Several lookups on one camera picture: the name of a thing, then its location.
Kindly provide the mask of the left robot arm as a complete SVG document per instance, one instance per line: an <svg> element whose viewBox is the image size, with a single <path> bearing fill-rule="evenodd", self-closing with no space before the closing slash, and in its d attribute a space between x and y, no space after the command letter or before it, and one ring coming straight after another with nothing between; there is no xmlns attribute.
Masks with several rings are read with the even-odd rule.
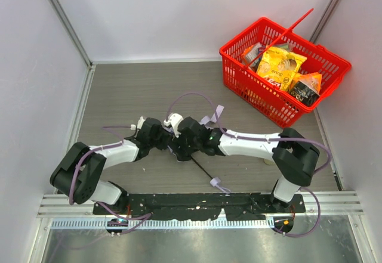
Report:
<svg viewBox="0 0 382 263"><path fill-rule="evenodd" d="M146 157L151 149L165 150L172 133L157 119L140 118L132 136L116 143L88 146L74 143L50 176L50 184L69 197L72 205L88 200L116 204L123 190L114 183L102 181L104 169L133 163Z"/></svg>

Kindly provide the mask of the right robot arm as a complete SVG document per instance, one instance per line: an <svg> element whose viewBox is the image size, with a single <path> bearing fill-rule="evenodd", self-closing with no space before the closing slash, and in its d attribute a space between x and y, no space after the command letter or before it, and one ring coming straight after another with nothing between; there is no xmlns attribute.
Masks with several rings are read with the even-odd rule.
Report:
<svg viewBox="0 0 382 263"><path fill-rule="evenodd" d="M164 125L174 134L170 148L178 161L188 161L199 151L208 156L250 156L274 163L281 177L272 189L270 203L278 211L289 208L295 193L311 184L320 155L292 128L274 134L246 134L209 128L178 114L165 120Z"/></svg>

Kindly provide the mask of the lavender folding umbrella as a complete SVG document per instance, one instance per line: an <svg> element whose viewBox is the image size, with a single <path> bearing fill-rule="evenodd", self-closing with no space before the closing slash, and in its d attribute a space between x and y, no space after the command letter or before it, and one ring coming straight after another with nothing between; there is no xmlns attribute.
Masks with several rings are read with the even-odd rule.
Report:
<svg viewBox="0 0 382 263"><path fill-rule="evenodd" d="M185 118L181 124L178 127L178 130L181 132L181 134L191 134L191 133L200 133L202 142L203 142L203 148L200 152L208 155L208 156L221 156L223 153L218 149L219 139L223 135L219 128L213 128L210 125L215 124L220 119L220 116L224 110L224 106L218 105L215 108L214 113L212 116L205 116L200 121L195 120L192 117ZM174 136L174 133L171 128L166 128L168 131L172 132L172 135ZM168 146L170 152L172 153L171 149L171 141ZM230 194L231 190L223 187L221 185L221 179L219 177L213 177L192 155L191 160L209 179L210 179L210 185L224 194Z"/></svg>

